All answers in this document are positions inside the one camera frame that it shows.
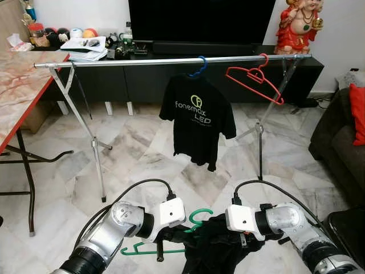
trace grey sofa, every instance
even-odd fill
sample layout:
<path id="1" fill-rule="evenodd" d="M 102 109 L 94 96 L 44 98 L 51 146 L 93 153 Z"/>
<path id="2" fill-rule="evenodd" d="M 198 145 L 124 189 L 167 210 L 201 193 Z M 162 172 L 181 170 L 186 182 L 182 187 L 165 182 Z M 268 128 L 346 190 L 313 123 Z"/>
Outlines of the grey sofa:
<path id="1" fill-rule="evenodd" d="M 337 92 L 311 137 L 309 151 L 323 160 L 353 206 L 365 204 L 365 146 L 352 145 L 355 122 L 349 89 Z"/>

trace red hanger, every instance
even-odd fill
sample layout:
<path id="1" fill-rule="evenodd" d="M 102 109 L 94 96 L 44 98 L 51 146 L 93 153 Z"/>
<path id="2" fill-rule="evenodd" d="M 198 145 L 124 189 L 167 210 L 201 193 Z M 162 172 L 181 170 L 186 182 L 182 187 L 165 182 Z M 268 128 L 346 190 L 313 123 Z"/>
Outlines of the red hanger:
<path id="1" fill-rule="evenodd" d="M 270 100 L 270 101 L 274 102 L 275 104 L 279 104 L 279 105 L 284 104 L 284 99 L 281 98 L 281 94 L 278 91 L 278 89 L 269 80 L 267 80 L 265 78 L 265 75 L 263 74 L 263 72 L 261 70 L 261 67 L 265 67 L 267 65 L 267 63 L 269 62 L 269 57 L 265 53 L 262 53 L 260 55 L 265 56 L 265 58 L 266 58 L 265 64 L 259 65 L 257 68 L 256 67 L 251 68 L 250 70 L 248 70 L 246 68 L 243 68 L 243 67 L 229 67 L 229 68 L 227 68 L 226 76 L 229 79 L 234 80 L 236 83 L 248 88 L 250 91 L 253 91 L 254 93 L 257 93 L 258 95 L 266 98 L 267 100 Z M 273 98 L 270 98 L 270 97 L 266 96 L 265 94 L 262 94 L 261 92 L 249 87 L 248 85 L 234 79 L 232 76 L 229 75 L 230 70 L 243 70 L 243 71 L 246 71 L 247 76 L 249 78 L 251 78 L 252 80 L 256 81 L 257 83 L 259 83 L 259 84 L 263 84 L 264 82 L 268 83 L 273 88 L 273 90 L 279 95 L 278 98 L 276 100 L 274 100 Z"/>

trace red table edge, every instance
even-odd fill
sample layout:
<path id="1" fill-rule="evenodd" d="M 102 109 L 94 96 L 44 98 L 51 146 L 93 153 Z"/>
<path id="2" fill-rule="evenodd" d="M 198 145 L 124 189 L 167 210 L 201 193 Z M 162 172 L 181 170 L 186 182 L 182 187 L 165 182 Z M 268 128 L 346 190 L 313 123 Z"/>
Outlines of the red table edge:
<path id="1" fill-rule="evenodd" d="M 68 58 L 70 57 L 69 54 L 67 54 L 67 56 L 65 57 L 65 59 L 63 60 L 64 62 L 68 60 Z M 32 111 L 32 109 L 34 108 L 34 106 L 38 103 L 39 99 L 41 98 L 41 96 L 43 95 L 43 93 L 46 91 L 46 89 L 48 88 L 48 86 L 52 83 L 53 81 L 53 77 L 51 76 L 47 83 L 42 87 L 42 89 L 40 90 L 40 92 L 38 93 L 38 95 L 33 99 L 33 101 L 30 103 L 30 105 L 28 106 L 27 110 L 23 113 L 23 115 L 20 117 L 19 121 L 17 121 L 17 123 L 15 124 L 15 126 L 13 127 L 13 129 L 9 132 L 9 134 L 7 135 L 7 137 L 5 137 L 3 143 L 0 145 L 0 153 L 3 152 L 3 150 L 5 149 L 6 145 L 9 143 L 9 141 L 11 140 L 11 138 L 15 135 L 16 131 L 18 130 L 18 128 L 20 128 L 21 124 L 24 122 L 24 120 L 27 118 L 27 116 L 29 115 L 29 113 Z"/>

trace black cloth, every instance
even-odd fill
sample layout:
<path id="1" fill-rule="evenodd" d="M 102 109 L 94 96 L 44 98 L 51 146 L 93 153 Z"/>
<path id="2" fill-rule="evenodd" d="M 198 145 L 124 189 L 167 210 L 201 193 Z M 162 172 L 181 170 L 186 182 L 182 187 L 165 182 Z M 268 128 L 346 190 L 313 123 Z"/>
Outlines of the black cloth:
<path id="1" fill-rule="evenodd" d="M 225 214 L 203 221 L 193 236 L 195 246 L 184 243 L 186 263 L 182 274 L 234 274 L 241 260 L 265 244 L 249 234 L 247 247 L 243 248 L 240 233 L 227 229 Z"/>
<path id="2" fill-rule="evenodd" d="M 209 163 L 216 170 L 219 133 L 236 137 L 230 103 L 204 77 L 180 74 L 167 85 L 160 118 L 175 120 L 173 126 L 176 154 L 184 153 L 199 166 Z"/>

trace red statue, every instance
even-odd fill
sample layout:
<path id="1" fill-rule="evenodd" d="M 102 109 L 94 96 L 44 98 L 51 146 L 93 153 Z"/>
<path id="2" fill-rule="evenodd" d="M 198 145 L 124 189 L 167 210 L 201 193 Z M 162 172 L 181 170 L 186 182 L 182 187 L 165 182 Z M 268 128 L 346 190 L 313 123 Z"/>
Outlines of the red statue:
<path id="1" fill-rule="evenodd" d="M 276 54 L 308 53 L 323 20 L 318 18 L 324 0 L 286 0 L 289 7 L 281 13 Z"/>

